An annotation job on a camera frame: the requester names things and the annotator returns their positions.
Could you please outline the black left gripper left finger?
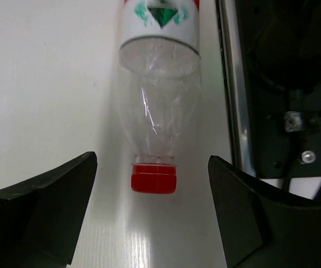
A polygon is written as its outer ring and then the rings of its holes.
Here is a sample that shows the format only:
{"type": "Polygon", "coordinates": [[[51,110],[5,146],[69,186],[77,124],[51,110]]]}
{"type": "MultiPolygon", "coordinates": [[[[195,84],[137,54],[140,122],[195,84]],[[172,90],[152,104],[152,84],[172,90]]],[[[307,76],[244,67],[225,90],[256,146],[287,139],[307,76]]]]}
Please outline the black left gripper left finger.
{"type": "Polygon", "coordinates": [[[97,172],[86,152],[0,189],[0,267],[71,264],[97,172]]]}

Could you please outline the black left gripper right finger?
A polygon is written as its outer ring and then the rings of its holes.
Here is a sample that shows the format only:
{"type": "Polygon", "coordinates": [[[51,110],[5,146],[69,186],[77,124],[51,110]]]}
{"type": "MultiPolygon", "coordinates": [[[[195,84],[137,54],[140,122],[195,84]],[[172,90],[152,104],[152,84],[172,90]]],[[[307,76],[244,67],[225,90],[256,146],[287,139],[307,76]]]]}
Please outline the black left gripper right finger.
{"type": "Polygon", "coordinates": [[[321,203],[218,156],[210,157],[208,173],[228,267],[321,267],[321,203]]]}

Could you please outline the clear bottle red label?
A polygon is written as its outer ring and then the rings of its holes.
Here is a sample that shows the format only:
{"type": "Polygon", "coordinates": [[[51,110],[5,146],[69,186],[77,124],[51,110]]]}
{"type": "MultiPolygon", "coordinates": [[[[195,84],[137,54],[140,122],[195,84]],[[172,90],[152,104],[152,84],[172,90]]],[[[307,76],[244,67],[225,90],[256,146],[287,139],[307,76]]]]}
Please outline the clear bottle red label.
{"type": "Polygon", "coordinates": [[[176,190],[176,156],[202,93],[199,1],[125,1],[116,76],[135,156],[131,188],[176,190]]]}

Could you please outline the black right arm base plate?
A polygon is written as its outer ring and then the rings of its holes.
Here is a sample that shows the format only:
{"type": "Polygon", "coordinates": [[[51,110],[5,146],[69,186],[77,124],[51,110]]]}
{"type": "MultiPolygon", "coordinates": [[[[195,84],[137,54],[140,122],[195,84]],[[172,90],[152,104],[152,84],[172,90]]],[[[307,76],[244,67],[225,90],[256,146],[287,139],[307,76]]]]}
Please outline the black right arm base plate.
{"type": "Polygon", "coordinates": [[[321,1],[217,1],[232,160],[321,176],[321,1]]]}

